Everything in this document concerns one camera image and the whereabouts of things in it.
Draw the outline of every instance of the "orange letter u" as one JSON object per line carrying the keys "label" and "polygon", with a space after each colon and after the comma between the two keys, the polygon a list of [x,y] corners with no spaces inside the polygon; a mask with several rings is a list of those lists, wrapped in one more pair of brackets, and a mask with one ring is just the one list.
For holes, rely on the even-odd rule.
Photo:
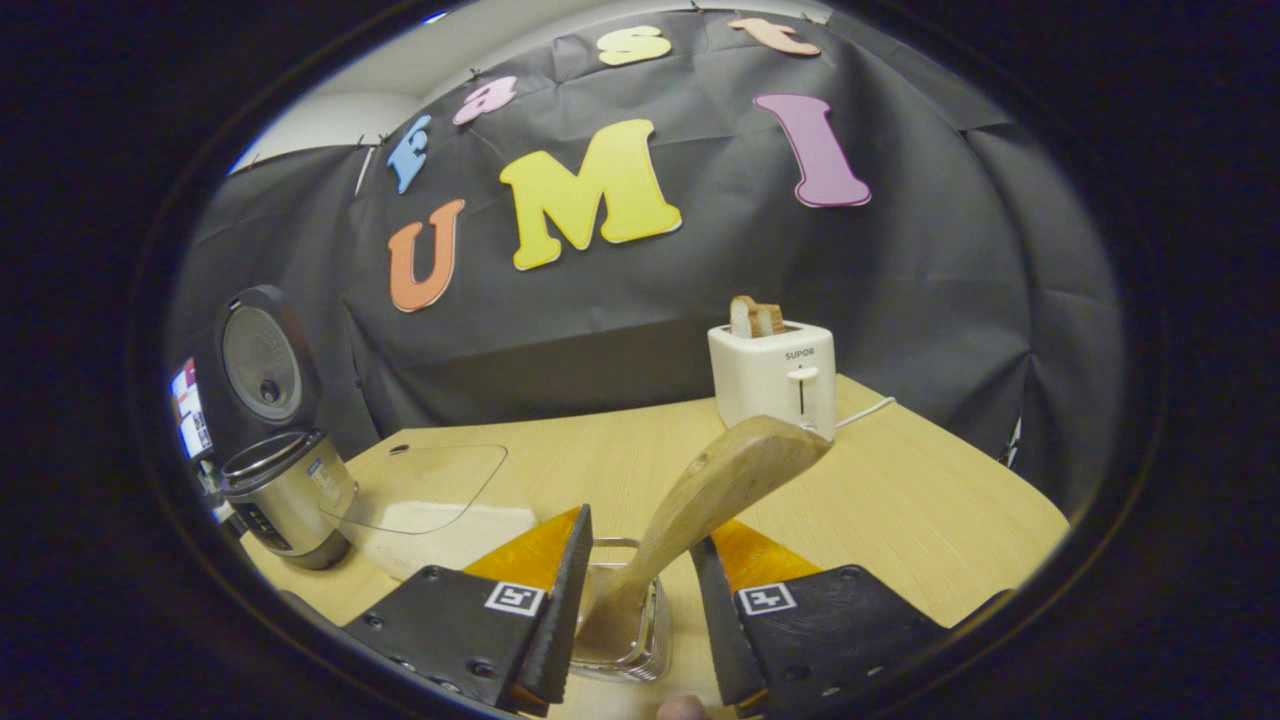
{"label": "orange letter u", "polygon": [[444,295],[453,279],[453,245],[457,237],[458,213],[466,205],[461,199],[440,205],[428,222],[435,228],[435,265],[425,281],[413,279],[413,246],[422,223],[410,223],[387,241],[392,251],[392,302],[406,313],[421,310]]}

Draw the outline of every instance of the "black cloth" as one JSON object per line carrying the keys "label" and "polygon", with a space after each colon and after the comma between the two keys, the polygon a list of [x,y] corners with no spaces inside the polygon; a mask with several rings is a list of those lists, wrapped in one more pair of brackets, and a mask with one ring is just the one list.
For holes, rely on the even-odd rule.
{"label": "black cloth", "polygon": [[[728,27],[739,17],[794,27],[822,54],[765,47]],[[621,67],[599,60],[595,40],[640,24],[660,28],[672,50]],[[452,124],[470,92],[508,74],[518,78],[508,105]],[[769,92],[832,106],[869,204],[796,200],[787,138],[753,105]],[[362,177],[366,150],[324,149],[229,178],[180,286],[177,325],[187,332],[251,281],[291,295],[324,364],[326,400],[343,406],[323,418],[343,455],[408,427],[708,397],[705,331],[745,293],[829,328],[841,373],[988,455],[1005,451],[1021,419],[1014,469],[1068,514],[1106,471],[1126,356],[1098,224],[1030,128],[870,26],[838,14],[831,26],[635,15],[485,68],[422,113],[433,118],[426,163],[403,195],[388,158],[419,114],[372,151]],[[636,118],[655,126],[653,167],[682,225],[608,243],[602,202],[588,250],[562,241],[557,261],[518,272],[502,169],[544,150],[577,172],[595,132]],[[458,197],[451,284],[434,305],[398,310],[388,240]],[[430,225],[416,247],[425,278]],[[233,259],[244,265],[225,272]]]}

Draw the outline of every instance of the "finger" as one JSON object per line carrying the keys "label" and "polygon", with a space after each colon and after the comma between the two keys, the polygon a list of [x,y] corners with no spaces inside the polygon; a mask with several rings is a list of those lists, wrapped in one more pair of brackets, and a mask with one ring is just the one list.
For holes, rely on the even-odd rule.
{"label": "finger", "polygon": [[667,701],[658,708],[658,720],[707,720],[703,702],[691,694]]}

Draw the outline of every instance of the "power cord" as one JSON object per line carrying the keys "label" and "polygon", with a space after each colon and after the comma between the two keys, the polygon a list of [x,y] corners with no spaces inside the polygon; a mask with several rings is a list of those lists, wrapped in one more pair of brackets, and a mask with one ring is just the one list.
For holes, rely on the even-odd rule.
{"label": "power cord", "polygon": [[845,418],[844,420],[836,423],[836,429],[844,428],[845,425],[847,425],[849,423],[852,423],[854,420],[861,420],[863,418],[870,415],[872,413],[879,410],[881,407],[884,407],[890,402],[896,402],[896,401],[897,400],[893,398],[893,397],[886,397],[884,400],[881,400],[879,402],[877,402],[876,405],[872,405],[867,410],[863,410],[861,413],[856,413],[854,415],[850,415],[850,416]]}

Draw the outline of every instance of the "letter i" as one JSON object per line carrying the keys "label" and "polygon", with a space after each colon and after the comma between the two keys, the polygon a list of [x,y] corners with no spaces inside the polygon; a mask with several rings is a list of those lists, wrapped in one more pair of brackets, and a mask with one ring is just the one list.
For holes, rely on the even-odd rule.
{"label": "letter i", "polygon": [[810,208],[865,205],[872,199],[867,183],[854,177],[836,133],[827,122],[831,105],[808,95],[760,95],[755,104],[778,119],[796,163],[800,184],[796,199]]}

